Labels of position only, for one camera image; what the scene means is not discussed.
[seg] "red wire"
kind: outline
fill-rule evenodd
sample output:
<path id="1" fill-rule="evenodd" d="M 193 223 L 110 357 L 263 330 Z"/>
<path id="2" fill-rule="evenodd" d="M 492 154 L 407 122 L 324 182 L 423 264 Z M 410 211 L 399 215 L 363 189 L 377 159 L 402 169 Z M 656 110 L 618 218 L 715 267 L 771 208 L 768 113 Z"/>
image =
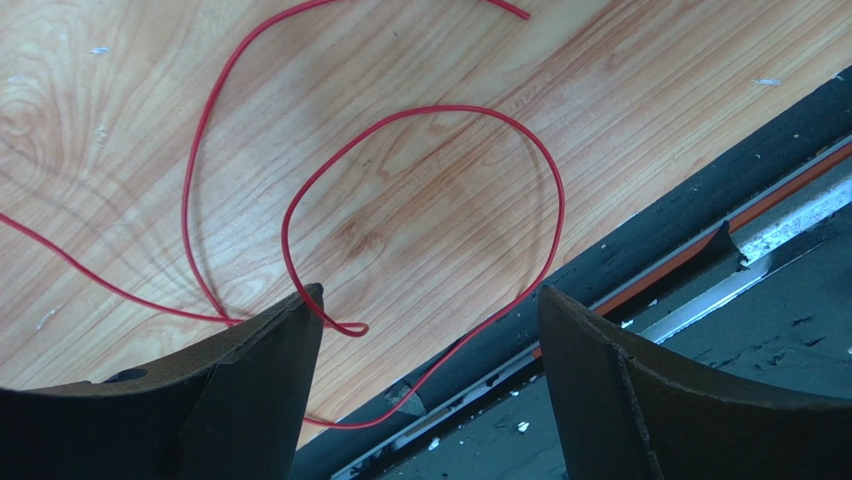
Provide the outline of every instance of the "red wire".
<path id="1" fill-rule="evenodd" d="M 3 222 L 5 224 L 9 225 L 10 227 L 15 229 L 16 231 L 18 231 L 18 232 L 26 235 L 27 237 L 39 242 L 43 246 L 45 246 L 48 249 L 50 249 L 51 251 L 53 251 L 62 260 L 64 260 L 69 265 L 71 265 L 72 267 L 77 269 L 79 272 L 81 272 L 86 277 L 88 277 L 92 281 L 96 282 L 97 284 L 101 285 L 102 287 L 106 288 L 110 292 L 115 293 L 116 295 L 119 295 L 120 297 L 122 297 L 126 300 L 135 302 L 135 303 L 142 305 L 144 307 L 151 308 L 151 309 L 163 312 L 163 313 L 168 313 L 168 314 L 181 316 L 181 317 L 185 317 L 185 318 L 191 318 L 191 319 L 195 319 L 195 320 L 221 322 L 221 323 L 226 323 L 229 326 L 232 326 L 235 323 L 240 322 L 241 320 L 237 320 L 237 319 L 233 319 L 233 318 L 228 317 L 228 315 L 225 311 L 225 308 L 222 306 L 222 304 L 216 298 L 213 291 L 207 285 L 207 282 L 204 280 L 204 277 L 202 276 L 201 271 L 198 268 L 198 265 L 195 261 L 193 253 L 192 253 L 192 245 L 191 245 L 190 236 L 189 236 L 189 199 L 190 199 L 190 192 L 191 192 L 191 186 L 192 186 L 192 177 L 193 177 L 193 173 L 194 173 L 194 170 L 195 170 L 195 164 L 196 164 L 197 159 L 198 159 L 198 153 L 199 153 L 199 149 L 200 149 L 200 146 L 201 146 L 201 141 L 204 137 L 204 131 L 207 127 L 207 124 L 209 123 L 210 116 L 213 112 L 213 108 L 216 104 L 216 101 L 218 100 L 218 97 L 219 97 L 219 95 L 222 91 L 222 88 L 224 87 L 225 82 L 228 79 L 228 76 L 230 75 L 230 73 L 233 70 L 234 66 L 236 65 L 237 61 L 242 56 L 242 54 L 245 52 L 245 50 L 249 47 L 249 45 L 251 45 L 251 43 L 255 39 L 257 39 L 257 37 L 259 37 L 263 32 L 265 32 L 267 29 L 269 29 L 273 25 L 275 25 L 275 24 L 277 24 L 277 23 L 279 23 L 279 22 L 281 22 L 281 21 L 283 21 L 287 18 L 290 18 L 294 15 L 297 15 L 299 13 L 305 12 L 307 10 L 311 10 L 313 8 L 316 8 L 316 7 L 319 7 L 319 6 L 322 6 L 322 5 L 333 3 L 333 2 L 336 2 L 336 1 L 339 1 L 339 0 L 312 0 L 312 1 L 309 1 L 309 2 L 306 2 L 306 3 L 303 3 L 301 5 L 297 5 L 295 7 L 284 10 L 283 12 L 280 12 L 280 13 L 270 17 L 269 19 L 267 19 L 266 21 L 264 21 L 263 23 L 261 23 L 260 25 L 255 27 L 255 29 L 252 30 L 243 39 L 243 41 L 239 44 L 239 46 L 234 51 L 234 53 L 231 54 L 231 57 L 228 59 L 224 68 L 222 69 L 222 72 L 220 73 L 219 78 L 216 80 L 216 83 L 213 86 L 213 89 L 210 93 L 210 96 L 208 97 L 207 103 L 204 106 L 204 110 L 202 112 L 201 118 L 200 118 L 199 123 L 198 123 L 198 128 L 196 129 L 196 132 L 195 132 L 195 138 L 193 140 L 192 147 L 190 149 L 189 161 L 187 162 L 186 177 L 184 179 L 183 194 L 181 196 L 181 236 L 182 236 L 182 240 L 183 240 L 184 252 L 186 253 L 186 257 L 187 257 L 187 261 L 189 262 L 190 269 L 192 270 L 192 273 L 195 276 L 195 279 L 198 282 L 198 285 L 201 287 L 201 290 L 204 292 L 204 295 L 207 297 L 207 299 L 213 305 L 213 308 L 216 310 L 216 312 L 219 314 L 218 317 L 185 312 L 185 311 L 182 311 L 182 310 L 177 310 L 177 309 L 165 307 L 163 305 L 159 305 L 159 304 L 144 300 L 142 298 L 139 298 L 139 297 L 137 297 L 137 296 L 135 296 L 131 293 L 126 292 L 125 290 L 122 290 L 122 289 L 116 287 L 115 285 L 109 283 L 108 281 L 104 280 L 103 278 L 99 277 L 98 275 L 93 273 L 91 270 L 87 269 L 85 266 L 80 264 L 71 255 L 69 255 L 64 250 L 62 250 L 61 248 L 56 246 L 51 241 L 49 241 L 48 239 L 46 239 L 42 235 L 38 234 L 37 232 L 21 225 L 20 223 L 14 221 L 14 220 L 12 220 L 10 217 L 6 216 L 3 213 L 0 213 L 0 222 Z M 517 15 L 518 17 L 520 17 L 524 20 L 530 18 L 529 13 L 525 12 L 524 10 L 521 10 L 520 8 L 518 8 L 518 7 L 516 7 L 512 4 L 505 2 L 504 0 L 485 0 L 485 1 L 492 3 L 492 4 L 496 5 L 497 7 L 500 7 L 502 9 L 514 14 L 514 15 Z M 284 262 L 287 265 L 287 271 L 290 274 L 290 277 L 293 280 L 293 283 L 296 286 L 296 289 L 299 292 L 299 295 L 307 303 L 307 305 L 311 308 L 311 310 L 317 316 L 319 316 L 320 318 L 323 319 L 323 321 L 325 322 L 325 325 L 327 327 L 333 328 L 333 329 L 337 330 L 338 332 L 340 332 L 344 335 L 351 336 L 351 337 L 361 337 L 361 336 L 364 336 L 367 333 L 367 331 L 369 330 L 369 327 L 368 327 L 368 325 L 366 325 L 364 323 L 338 323 L 338 322 L 334 321 L 332 318 L 330 318 L 322 310 L 322 308 L 320 308 L 319 305 L 316 304 L 316 302 L 313 301 L 313 299 L 308 294 L 307 290 L 305 289 L 304 285 L 302 284 L 301 280 L 299 279 L 298 274 L 296 273 L 295 267 L 293 265 L 293 260 L 291 258 L 291 253 L 290 253 L 289 228 L 290 228 L 290 222 L 292 220 L 293 212 L 295 211 L 296 206 L 298 205 L 299 201 L 301 201 L 302 197 L 311 188 L 311 186 L 313 186 L 313 184 L 329 168 L 331 168 L 332 165 L 334 165 L 347 152 L 349 152 L 356 145 L 358 145 L 359 143 L 364 141 L 367 137 L 369 137 L 370 135 L 372 135 L 373 133 L 375 133 L 376 131 L 378 131 L 382 127 L 384 127 L 384 126 L 386 126 L 386 125 L 388 125 L 392 122 L 395 122 L 397 120 L 401 120 L 403 118 L 407 118 L 407 117 L 411 117 L 411 116 L 415 116 L 415 115 L 423 115 L 423 114 L 439 113 L 439 112 L 470 112 L 470 113 L 488 115 L 490 117 L 496 118 L 498 120 L 501 120 L 501 121 L 509 124 L 510 126 L 515 128 L 516 130 L 520 131 L 527 138 L 529 138 L 536 145 L 536 147 L 541 151 L 542 155 L 544 156 L 545 160 L 548 163 L 548 166 L 550 167 L 551 172 L 553 173 L 553 178 L 556 182 L 557 194 L 558 194 L 558 197 L 559 197 L 559 204 L 558 204 L 558 210 L 559 210 L 558 215 L 559 216 L 557 218 L 556 231 L 554 232 L 553 243 L 551 245 L 550 253 L 548 254 L 548 257 L 547 257 L 547 262 L 545 263 L 541 272 L 538 274 L 536 279 L 532 282 L 532 284 L 530 284 L 529 287 L 527 287 L 515 300 L 513 300 L 511 303 L 509 303 L 508 305 L 506 305 L 505 307 L 501 308 L 499 311 L 497 311 L 496 313 L 494 313 L 493 315 L 488 317 L 488 319 L 486 319 L 484 322 L 480 323 L 476 328 L 474 328 L 467 335 L 465 335 L 464 338 L 461 341 L 459 341 L 453 348 L 451 348 L 449 351 L 447 351 L 447 353 L 445 353 L 434 365 L 432 365 L 432 367 L 430 367 L 426 371 L 426 373 L 420 378 L 420 380 L 402 398 L 402 400 L 397 402 L 396 405 L 394 405 L 384 415 L 380 416 L 379 418 L 376 418 L 375 420 L 369 421 L 369 422 L 345 424 L 345 425 L 331 423 L 331 422 L 325 422 L 325 421 L 320 421 L 320 420 L 314 420 L 314 419 L 305 417 L 305 422 L 307 422 L 309 424 L 317 425 L 317 426 L 321 426 L 321 427 L 326 427 L 326 428 L 335 428 L 335 429 L 341 429 L 341 430 L 354 430 L 354 429 L 372 427 L 372 426 L 378 425 L 379 423 L 385 421 L 391 415 L 396 413 L 402 407 L 402 405 L 405 404 L 405 402 L 408 401 L 417 392 L 417 390 L 432 376 L 432 374 L 436 370 L 438 370 L 438 368 L 440 368 L 444 363 L 446 363 L 446 361 L 449 360 L 450 357 L 452 357 L 456 352 L 458 352 L 459 349 L 464 347 L 464 345 L 466 345 L 473 337 L 478 335 L 480 332 L 482 332 L 489 325 L 493 324 L 497 319 L 503 317 L 510 310 L 515 308 L 521 302 L 521 300 L 523 298 L 525 298 L 536 287 L 538 287 L 538 285 L 544 279 L 545 275 L 547 275 L 548 270 L 550 270 L 550 267 L 553 264 L 553 260 L 556 256 L 556 251 L 557 251 L 558 246 L 559 246 L 559 238 L 561 237 L 561 234 L 562 234 L 563 218 L 565 216 L 565 192 L 564 192 L 563 187 L 562 187 L 562 179 L 559 175 L 558 166 L 556 165 L 556 162 L 554 161 L 553 157 L 551 156 L 551 154 L 547 150 L 547 148 L 544 146 L 542 141 L 538 137 L 536 137 L 535 134 L 533 134 L 529 129 L 527 129 L 523 124 L 518 122 L 517 120 L 515 120 L 515 119 L 513 119 L 513 118 L 511 118 L 507 115 L 504 115 L 500 112 L 497 112 L 495 110 L 485 108 L 485 107 L 476 107 L 476 106 L 470 106 L 470 105 L 436 105 L 436 106 L 431 106 L 431 107 L 420 107 L 420 108 L 413 108 L 413 109 L 405 110 L 405 111 L 396 113 L 394 115 L 391 115 L 391 116 L 389 116 L 385 119 L 382 119 L 382 120 L 376 122 L 370 128 L 368 128 L 363 133 L 358 135 L 355 139 L 353 139 L 352 141 L 347 143 L 346 146 L 344 146 L 340 151 L 338 151 L 334 156 L 332 156 L 328 161 L 326 161 L 308 179 L 308 181 L 299 189 L 298 193 L 293 198 L 293 201 L 290 203 L 290 206 L 287 208 L 287 212 L 284 216 L 284 221 L 283 221 L 282 226 L 281 226 L 281 246 L 282 246 L 282 251 L 283 251 L 283 254 L 284 254 Z"/>

